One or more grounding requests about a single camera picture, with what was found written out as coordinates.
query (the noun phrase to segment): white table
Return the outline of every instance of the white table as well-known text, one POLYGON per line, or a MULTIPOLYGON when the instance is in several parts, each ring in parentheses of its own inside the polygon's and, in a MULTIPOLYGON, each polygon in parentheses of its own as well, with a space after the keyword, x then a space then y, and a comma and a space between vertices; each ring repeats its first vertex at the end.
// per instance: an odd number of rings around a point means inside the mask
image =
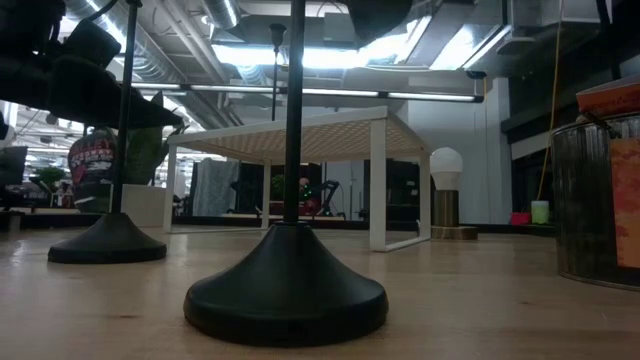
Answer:
MULTIPOLYGON (((164 230, 171 232, 173 187, 178 147, 264 165, 262 227, 269 226, 271 166, 285 162, 286 121, 184 134, 169 138, 169 171, 164 230)), ((369 245, 373 251, 393 251, 431 237, 431 151, 407 124, 386 106, 305 118, 301 161, 371 160, 369 245), (417 238, 387 245, 386 159, 418 157, 420 162, 420 233, 417 238)))

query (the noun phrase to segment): black lamp head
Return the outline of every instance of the black lamp head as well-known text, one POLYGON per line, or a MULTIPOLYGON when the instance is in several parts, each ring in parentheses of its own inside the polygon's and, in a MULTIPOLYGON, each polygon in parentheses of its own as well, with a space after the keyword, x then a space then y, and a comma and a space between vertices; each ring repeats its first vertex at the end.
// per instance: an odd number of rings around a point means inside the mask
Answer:
POLYGON ((271 43, 273 43, 274 50, 277 50, 284 41, 284 33, 287 31, 287 27, 275 23, 269 25, 269 30, 271 30, 271 43))

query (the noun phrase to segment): fluorescent light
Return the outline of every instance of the fluorescent light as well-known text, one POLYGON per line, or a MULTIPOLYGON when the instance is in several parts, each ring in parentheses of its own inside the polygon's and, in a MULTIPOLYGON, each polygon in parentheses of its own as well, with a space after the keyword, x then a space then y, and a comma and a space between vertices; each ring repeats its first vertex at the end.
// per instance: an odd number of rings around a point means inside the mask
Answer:
POLYGON ((133 83, 131 86, 140 90, 180 90, 178 84, 133 83))
POLYGON ((431 16, 425 16, 420 20, 414 20, 407 24, 407 33, 409 34, 409 38, 405 41, 404 47, 398 51, 396 55, 395 64, 399 64, 403 61, 407 61, 413 49, 418 45, 418 41, 424 35, 424 32, 427 31, 427 27, 431 22, 431 16))
POLYGON ((310 69, 353 69, 366 64, 356 50, 309 48, 302 58, 302 66, 310 69))
POLYGON ((475 64, 478 60, 480 60, 483 56, 485 56, 487 54, 487 52, 489 52, 489 50, 491 50, 491 48, 496 46, 496 44, 500 40, 502 40, 502 38, 505 37, 509 32, 511 32, 511 25, 505 26, 498 33, 498 35, 494 36, 493 39, 491 39, 491 41, 489 41, 478 52, 476 52, 476 54, 473 55, 473 57, 471 59, 469 59, 467 62, 465 62, 464 65, 462 65, 462 67, 466 70, 466 69, 470 68, 471 66, 473 66, 473 64, 475 64))
POLYGON ((184 159, 184 158, 207 159, 207 158, 210 158, 210 159, 216 160, 216 161, 227 161, 226 157, 220 156, 220 155, 216 155, 216 154, 178 153, 178 154, 176 154, 176 157, 179 158, 179 159, 184 159))
POLYGON ((266 87, 266 86, 193 85, 191 86, 191 89, 196 91, 221 91, 221 92, 258 93, 258 94, 271 94, 271 92, 273 92, 273 88, 266 87))
MULTIPOLYGON (((271 47, 213 45, 220 62, 235 66, 273 65, 274 52, 271 47)), ((284 57, 278 54, 278 64, 284 64, 284 57)), ((302 65, 310 69, 351 69, 366 65, 356 50, 306 48, 302 65)))
POLYGON ((403 100, 433 100, 433 101, 456 101, 473 102, 476 98, 471 95, 446 95, 446 94, 420 94, 420 93, 397 93, 391 92, 389 99, 403 100))
POLYGON ((69 149, 62 149, 62 148, 32 148, 32 147, 29 147, 27 150, 29 152, 61 153, 61 154, 66 154, 66 153, 69 152, 69 149))
POLYGON ((473 32, 463 25, 429 66, 431 70, 456 70, 473 54, 473 32))
POLYGON ((357 58, 354 58, 353 61, 357 61, 357 66, 366 66, 369 60, 396 56, 402 50, 408 36, 408 34, 400 34, 381 37, 360 49, 357 58))
POLYGON ((378 97, 377 91, 340 90, 340 89, 302 89, 305 95, 335 95, 354 97, 378 97))
MULTIPOLYGON (((218 60, 236 66, 273 65, 275 53, 271 47, 212 45, 218 60)), ((278 54, 278 64, 284 64, 282 53, 278 54)))

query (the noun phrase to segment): computer monitor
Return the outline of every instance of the computer monitor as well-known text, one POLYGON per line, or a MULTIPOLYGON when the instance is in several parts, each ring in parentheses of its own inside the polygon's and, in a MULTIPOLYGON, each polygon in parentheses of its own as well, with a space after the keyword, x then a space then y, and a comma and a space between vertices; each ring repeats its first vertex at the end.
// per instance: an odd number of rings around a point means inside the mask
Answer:
POLYGON ((22 185, 26 158, 26 146, 0 149, 0 186, 22 185))

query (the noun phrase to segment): lamp stand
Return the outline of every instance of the lamp stand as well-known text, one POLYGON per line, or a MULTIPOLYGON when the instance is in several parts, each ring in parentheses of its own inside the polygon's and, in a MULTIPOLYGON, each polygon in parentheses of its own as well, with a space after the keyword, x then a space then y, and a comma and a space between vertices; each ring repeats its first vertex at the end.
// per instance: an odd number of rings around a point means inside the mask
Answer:
POLYGON ((131 100, 133 55, 140 0, 127 0, 129 22, 125 53, 120 122, 116 150, 115 176, 111 194, 111 212, 76 238, 63 241, 49 249, 49 261, 73 264, 111 264, 162 259, 167 246, 138 229, 127 214, 122 213, 122 187, 127 150, 127 125, 131 100))
POLYGON ((336 259, 298 222, 305 0, 292 1, 284 221, 234 267, 193 284, 184 314, 200 331, 263 346, 331 344, 366 335, 387 315, 384 288, 336 259))

